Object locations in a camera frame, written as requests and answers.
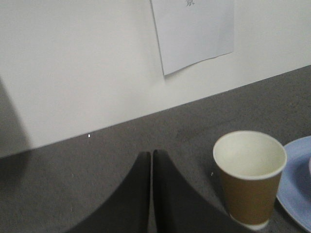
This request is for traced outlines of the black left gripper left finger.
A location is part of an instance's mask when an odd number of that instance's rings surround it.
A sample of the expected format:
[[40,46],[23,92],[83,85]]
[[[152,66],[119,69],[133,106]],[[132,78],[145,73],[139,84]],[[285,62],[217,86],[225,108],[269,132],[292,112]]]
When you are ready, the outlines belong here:
[[151,155],[140,152],[114,193],[69,233],[146,233],[150,207]]

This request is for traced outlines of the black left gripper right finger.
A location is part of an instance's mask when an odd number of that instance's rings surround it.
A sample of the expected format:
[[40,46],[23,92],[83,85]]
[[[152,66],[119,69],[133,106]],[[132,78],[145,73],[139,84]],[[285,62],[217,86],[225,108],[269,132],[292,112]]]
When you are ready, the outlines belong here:
[[249,233],[201,197],[164,150],[153,152],[153,202],[159,233]]

